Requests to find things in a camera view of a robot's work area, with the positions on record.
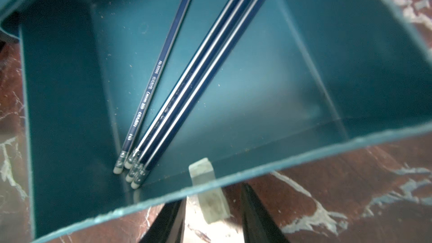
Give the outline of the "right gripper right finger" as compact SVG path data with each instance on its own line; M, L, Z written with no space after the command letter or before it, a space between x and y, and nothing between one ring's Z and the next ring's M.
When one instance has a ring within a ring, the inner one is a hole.
M241 184L241 216L246 243L289 243L247 183Z

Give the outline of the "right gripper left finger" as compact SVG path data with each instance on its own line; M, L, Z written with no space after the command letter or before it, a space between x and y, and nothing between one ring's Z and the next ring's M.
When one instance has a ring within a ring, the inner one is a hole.
M165 204L139 243L182 243L186 204L186 198Z

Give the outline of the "black pencil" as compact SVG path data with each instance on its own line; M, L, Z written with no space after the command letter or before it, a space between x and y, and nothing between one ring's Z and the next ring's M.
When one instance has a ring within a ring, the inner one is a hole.
M113 169L114 174L121 174L123 172L125 161L127 160L127 157L132 149L133 143L136 137L138 136L141 124L144 120L148 106L153 97L155 87L159 82L161 72L165 67L165 63L169 57L174 41L176 40L176 36L178 34L178 31L180 29L181 23L183 21L183 18L185 16L190 1L191 0L181 0L180 2L174 20L166 36L162 50L159 54L154 69L151 73L150 79L148 80L148 83L145 87L145 91L142 96L142 99L139 103L137 111L129 127L123 146L121 147L119 157L114 165L114 169Z
M211 63L203 72L200 80L195 84L191 93L186 101L183 103L181 109L176 113L175 118L167 129L164 130L163 136L159 143L153 148L153 153L147 159L147 162L141 165L141 170L133 182L130 182L131 188L138 189L145 181L148 174L153 170L159 158L163 155L166 148L171 143L171 140L176 135L181 125L189 115L191 109L197 103L202 93L207 88L213 77L216 75L219 67L223 64L226 57L230 54L232 49L237 44L238 40L246 30L255 14L259 11L260 7L265 0L251 0L245 8L243 14L237 19L237 23L232 28L224 43L220 46L219 50L213 57Z
M216 18L216 20L214 21L212 27L210 28L210 30L208 31L207 35L205 36L204 40L202 41L201 45L199 46L199 48L197 49L197 51L195 52L194 56L192 57L192 59L190 60L190 62L188 63L188 65L186 66L185 70L183 71L182 75L179 77L179 79L177 80L177 83L175 84L174 88L171 90L170 95L166 98L164 104L162 105L162 107L159 109L158 114L155 116L155 118L153 119L152 123L150 124L149 128L147 129L147 131L145 132L145 135L143 136L143 138L138 139L140 132L142 131L142 126L143 123L145 122L145 119L148 115L148 111L146 112L146 115L144 117L144 120L141 124L141 127L139 129L139 133L138 136L136 137L132 149L127 157L127 160L125 161L125 166L124 169L130 169L131 167L133 167L133 162L134 162L134 158L136 157L136 155L139 154L140 151L140 145L136 145L135 142L136 141L144 141L146 139L146 137L148 136L148 133L152 131L152 129L155 127L155 125L157 124L160 116L163 114L164 110L167 108L168 104L171 101L171 98L176 94L176 91L180 88L183 80L185 78L187 78L187 76L191 73L194 72L195 68L199 65L199 62L201 61L202 57L205 55L205 53L207 52L207 49L209 46L211 46L214 38L217 36L217 34L219 33L220 29L223 27L224 23L226 22L226 19L228 19L228 17L230 16L231 11L235 8L236 4L238 3L239 0L228 0L224 6L224 8L222 10L220 10L218 17ZM187 10L185 13L184 18L187 18L189 16L190 11ZM183 29L183 25L181 23L180 29L179 31L181 31ZM172 56L169 55L166 64L169 64L171 62ZM164 73L164 69L161 72L161 76L160 78L164 78L165 77L165 73ZM159 92L159 89L157 88L157 86L155 87L155 91L154 94Z
M147 162L147 159L153 153L153 148L159 143L161 137L163 136L163 132L165 129L169 127L172 120L175 118L176 113L181 109L183 103L188 98L195 84L200 80L203 72L205 72L208 65L211 63L213 57L219 50L220 46L224 43L228 34L232 30L232 28L237 23L237 19L243 14L245 8L249 4L251 0L239 0L236 4L235 8L231 11L230 16L226 19L223 27L220 29L217 36L214 38L211 46L208 47L207 52L202 57L199 65L195 68L193 73L189 74L187 78L185 78L180 86L180 88L176 91L175 95L171 98L170 103L164 110L163 114L160 116L157 124L152 129L151 132L148 133L146 139L142 142L139 142L139 154L136 155L133 162L133 167L129 169L128 174L126 175L126 181L128 183L133 182L139 171L141 170L141 165Z

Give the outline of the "teal bottom drawer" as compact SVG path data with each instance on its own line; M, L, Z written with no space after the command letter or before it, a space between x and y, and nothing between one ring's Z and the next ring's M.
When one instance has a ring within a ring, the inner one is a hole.
M180 1L20 14L36 242L432 129L432 57L392 0L265 0L132 190L113 167Z

